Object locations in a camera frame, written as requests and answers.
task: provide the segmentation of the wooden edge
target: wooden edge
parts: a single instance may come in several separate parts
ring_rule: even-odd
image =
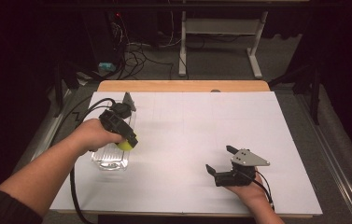
[[[75,210],[54,210],[61,214],[75,214]],[[152,212],[117,212],[117,211],[83,211],[84,214],[99,216],[118,215],[118,216],[153,216],[153,217],[252,217],[250,214],[222,214],[222,213],[152,213]],[[278,214],[282,218],[312,218],[317,215],[302,214]]]
[[[262,80],[107,80],[97,91],[270,91]]]
[[[193,0],[192,2],[218,2],[218,3],[233,3],[233,2],[242,2],[242,3],[254,3],[254,2],[309,2],[310,0]]]

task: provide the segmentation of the white table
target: white table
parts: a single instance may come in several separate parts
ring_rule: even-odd
[[[91,104],[124,92],[97,92]],[[91,153],[76,163],[82,210],[95,214],[247,217],[238,198],[215,186],[205,170],[232,167],[226,146],[249,148],[271,165],[268,179],[276,212],[282,217],[322,214],[317,197],[289,133],[275,94],[257,92],[131,92],[137,107],[126,171],[103,172]],[[89,118],[98,117],[95,110]],[[67,179],[52,210],[74,210]]]

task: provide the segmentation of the metal rail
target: metal rail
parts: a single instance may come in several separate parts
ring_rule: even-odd
[[[345,175],[341,165],[336,159],[336,156],[333,154],[332,149],[328,141],[326,140],[323,132],[317,126],[312,118],[310,117],[309,114],[309,105],[307,104],[306,100],[303,98],[302,95],[296,95],[298,103],[301,105],[302,108],[304,108],[304,112],[306,117],[308,117],[309,122],[315,131],[315,134],[317,136],[317,140],[319,144],[321,145],[321,152],[324,157],[324,160],[329,166],[329,170],[332,173],[332,176],[342,194],[344,197],[345,203],[347,204],[350,213],[352,215],[352,185],[350,181],[347,179],[347,176]]]

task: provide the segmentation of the transparent cup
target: transparent cup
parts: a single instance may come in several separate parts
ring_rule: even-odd
[[[132,111],[132,115],[125,119],[132,129],[134,129],[135,118],[136,114]],[[130,151],[121,150],[116,144],[110,143],[93,152],[92,161],[103,171],[125,171],[129,163],[129,155]]]

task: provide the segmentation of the black curtain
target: black curtain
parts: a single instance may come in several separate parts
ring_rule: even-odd
[[[288,72],[309,63],[317,65],[332,106],[352,141],[352,1],[343,4],[313,14]]]
[[[0,183],[9,177],[47,114],[50,58],[31,1],[0,1]]]

